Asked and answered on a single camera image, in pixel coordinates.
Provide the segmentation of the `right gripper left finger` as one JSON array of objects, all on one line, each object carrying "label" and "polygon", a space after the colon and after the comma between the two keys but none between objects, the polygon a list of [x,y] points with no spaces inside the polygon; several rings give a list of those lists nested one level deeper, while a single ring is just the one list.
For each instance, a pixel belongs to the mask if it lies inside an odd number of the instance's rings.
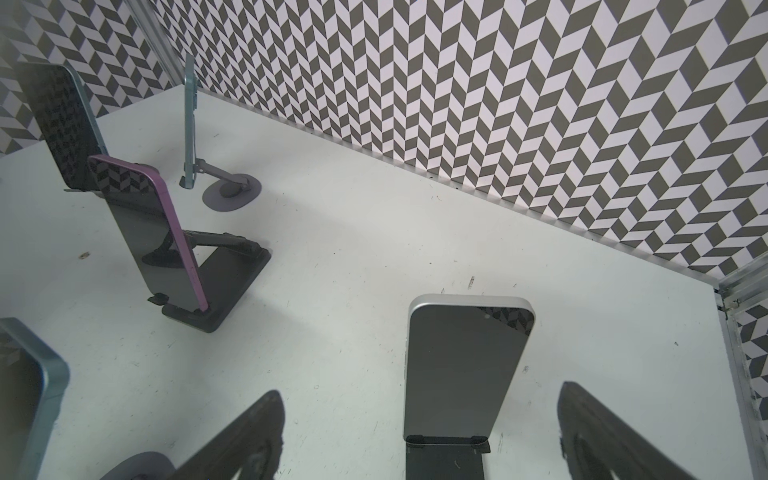
[{"label": "right gripper left finger", "polygon": [[173,479],[272,479],[283,449],[285,408],[271,390],[179,467]]}]

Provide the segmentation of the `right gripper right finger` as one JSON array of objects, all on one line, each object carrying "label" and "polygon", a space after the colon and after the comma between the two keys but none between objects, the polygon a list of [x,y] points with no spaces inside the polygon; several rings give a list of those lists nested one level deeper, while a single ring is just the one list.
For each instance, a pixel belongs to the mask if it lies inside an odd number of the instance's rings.
[{"label": "right gripper right finger", "polygon": [[563,383],[557,416],[573,479],[694,478],[576,382]]}]

